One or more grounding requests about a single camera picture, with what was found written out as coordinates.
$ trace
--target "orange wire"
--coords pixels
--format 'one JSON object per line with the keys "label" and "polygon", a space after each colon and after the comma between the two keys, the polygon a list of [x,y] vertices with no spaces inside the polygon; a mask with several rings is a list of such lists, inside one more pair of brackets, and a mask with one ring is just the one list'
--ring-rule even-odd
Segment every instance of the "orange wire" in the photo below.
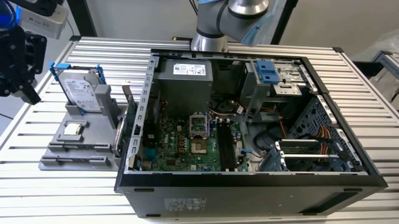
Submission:
{"label": "orange wire", "polygon": [[[324,137],[324,129],[323,129],[323,126],[320,126],[319,127],[319,133],[321,134],[321,138]],[[320,143],[320,154],[323,155],[324,154],[324,145],[323,145],[323,143]]]}
{"label": "orange wire", "polygon": [[279,117],[279,122],[280,122],[280,128],[281,128],[281,132],[283,132],[283,138],[287,138],[287,134],[285,134],[285,130],[284,130],[284,126],[283,126],[283,122],[281,122],[281,115]]}

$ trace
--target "aluminum extrusion table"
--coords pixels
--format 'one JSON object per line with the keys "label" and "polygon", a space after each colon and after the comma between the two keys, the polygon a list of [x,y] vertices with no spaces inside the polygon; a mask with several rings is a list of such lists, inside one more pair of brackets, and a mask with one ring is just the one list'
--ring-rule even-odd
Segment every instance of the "aluminum extrusion table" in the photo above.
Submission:
{"label": "aluminum extrusion table", "polygon": [[[151,48],[189,49],[185,41],[153,42],[84,37],[56,61],[104,68],[112,97],[125,104],[121,85],[141,93]],[[65,114],[65,96],[48,73],[37,86],[43,102],[24,104],[0,137],[0,223],[399,223],[399,115],[344,53],[332,48],[229,44],[232,53],[305,56],[321,77],[355,134],[384,175],[388,188],[327,217],[139,219],[113,193],[116,172],[40,171],[37,162]]]}

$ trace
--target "black cable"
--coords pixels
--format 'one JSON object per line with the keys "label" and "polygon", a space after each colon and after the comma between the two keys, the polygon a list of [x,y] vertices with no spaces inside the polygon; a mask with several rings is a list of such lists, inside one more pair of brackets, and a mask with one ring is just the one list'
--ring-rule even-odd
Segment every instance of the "black cable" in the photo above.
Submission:
{"label": "black cable", "polygon": [[199,8],[197,8],[197,5],[195,4],[195,0],[192,0],[192,4],[193,4],[193,7],[195,7],[195,10],[199,12]]}
{"label": "black cable", "polygon": [[392,96],[392,98],[391,98],[391,103],[394,102],[396,96],[398,96],[398,93],[395,93],[395,95]]}
{"label": "black cable", "polygon": [[249,153],[249,154],[252,154],[255,157],[257,157],[257,158],[263,158],[261,156],[259,156],[259,155],[255,155],[255,153]]}
{"label": "black cable", "polygon": [[260,132],[255,135],[255,137],[253,137],[253,139],[252,139],[252,144],[253,144],[253,146],[255,146],[259,150],[261,150],[261,151],[269,151],[269,150],[271,150],[269,147],[263,147],[263,146],[259,146],[259,145],[257,145],[257,138],[259,138],[260,136],[263,136],[264,134],[267,134],[267,136],[268,136],[273,141],[279,141],[279,140],[281,139],[281,137],[277,137],[277,136],[275,136],[273,134],[269,133],[269,129],[272,129],[273,127],[276,127],[276,126],[279,126],[279,125],[280,125],[279,122],[269,123],[269,124],[267,125],[267,127],[265,127],[265,130],[260,131]]}
{"label": "black cable", "polygon": [[68,23],[68,25],[69,25],[69,27],[71,27],[72,35],[75,35],[75,32],[73,32],[73,29],[72,29],[72,26],[71,26],[71,23],[69,23],[69,20],[68,20],[68,19],[67,19],[67,23]]}
{"label": "black cable", "polygon": [[197,13],[197,10],[196,10],[195,3],[193,3],[191,0],[188,0],[188,1],[189,1],[189,4],[191,4],[191,7],[192,7],[192,10],[193,10],[193,12],[195,12],[195,15],[199,15],[199,13]]}
{"label": "black cable", "polygon": [[13,120],[13,118],[12,118],[12,117],[9,117],[9,116],[4,115],[3,113],[0,113],[0,116],[3,116],[3,117],[5,117],[5,118],[8,118],[8,119],[11,119],[11,120]]}

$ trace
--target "power supply label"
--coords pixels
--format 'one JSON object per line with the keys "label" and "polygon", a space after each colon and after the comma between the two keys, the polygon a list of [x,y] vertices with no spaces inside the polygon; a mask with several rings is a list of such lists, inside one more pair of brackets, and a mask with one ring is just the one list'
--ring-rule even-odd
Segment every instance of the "power supply label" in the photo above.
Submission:
{"label": "power supply label", "polygon": [[205,198],[165,198],[164,206],[167,211],[204,211]]}
{"label": "power supply label", "polygon": [[175,64],[173,75],[204,76],[207,75],[205,65],[204,64]]}
{"label": "power supply label", "polygon": [[89,112],[99,111],[100,106],[89,82],[81,79],[65,79],[65,84],[76,106]]}

